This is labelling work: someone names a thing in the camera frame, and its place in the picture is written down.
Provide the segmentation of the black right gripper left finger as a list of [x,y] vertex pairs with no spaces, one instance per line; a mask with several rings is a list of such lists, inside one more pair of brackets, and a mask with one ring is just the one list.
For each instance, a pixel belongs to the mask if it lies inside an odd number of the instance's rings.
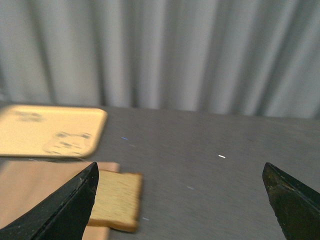
[[2,240],[80,240],[89,222],[99,182],[91,163],[47,198],[0,230]]

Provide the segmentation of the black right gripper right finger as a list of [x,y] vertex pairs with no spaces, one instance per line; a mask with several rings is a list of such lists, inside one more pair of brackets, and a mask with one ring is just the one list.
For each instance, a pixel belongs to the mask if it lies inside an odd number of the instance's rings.
[[267,162],[262,180],[287,240],[320,238],[320,193]]

